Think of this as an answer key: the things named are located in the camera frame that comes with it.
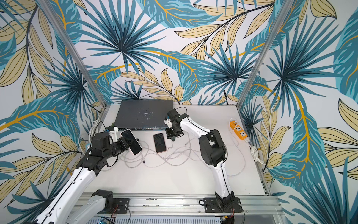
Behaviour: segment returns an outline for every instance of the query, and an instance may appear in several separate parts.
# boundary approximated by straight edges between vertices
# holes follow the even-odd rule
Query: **power strip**
[[[244,130],[240,127],[240,125],[236,121],[230,122],[230,128],[234,130],[235,134],[239,137],[239,139],[244,140],[247,138],[247,134],[244,132]]]

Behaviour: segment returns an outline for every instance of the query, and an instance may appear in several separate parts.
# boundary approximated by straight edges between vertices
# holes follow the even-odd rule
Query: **black mounting plate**
[[[235,213],[241,213],[242,207],[241,202],[238,197],[234,199],[234,203],[231,204],[231,206],[226,209],[225,211],[220,211],[219,207],[216,204],[216,198],[215,197],[206,197],[203,198],[205,201],[205,213],[231,213],[231,209],[233,208]]]
[[[114,204],[118,205],[117,211],[114,212],[115,214],[126,214],[127,208],[129,204],[129,198],[113,198]]]

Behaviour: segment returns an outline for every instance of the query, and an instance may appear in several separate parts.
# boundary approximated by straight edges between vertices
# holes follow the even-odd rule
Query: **smartphone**
[[[166,146],[165,146],[163,134],[162,133],[155,134],[153,137],[154,137],[155,151],[157,153],[165,152]]]
[[[137,155],[138,153],[140,153],[142,151],[142,147],[140,146],[137,139],[134,137],[131,130],[127,129],[125,131],[122,131],[121,135],[122,135],[122,137],[124,137],[126,139],[128,144],[130,145],[129,150],[133,153],[133,155]]]

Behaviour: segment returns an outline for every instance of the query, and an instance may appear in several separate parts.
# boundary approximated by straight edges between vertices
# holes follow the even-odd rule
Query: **white phone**
[[[128,144],[130,144],[129,150],[132,152],[133,155],[137,155],[142,151],[142,147],[140,146],[137,139],[134,137],[131,130],[127,129],[121,132],[122,137],[126,139]]]

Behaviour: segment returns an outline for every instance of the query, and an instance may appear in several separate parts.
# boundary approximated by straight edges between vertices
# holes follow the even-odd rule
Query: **wall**
[[[282,2],[83,1],[76,49],[109,104],[235,104]]]
[[[73,2],[54,2],[80,30]],[[35,0],[0,1],[0,26],[0,222],[23,223],[66,183],[100,108]]]
[[[357,7],[306,0],[241,108],[289,223],[358,222]]]

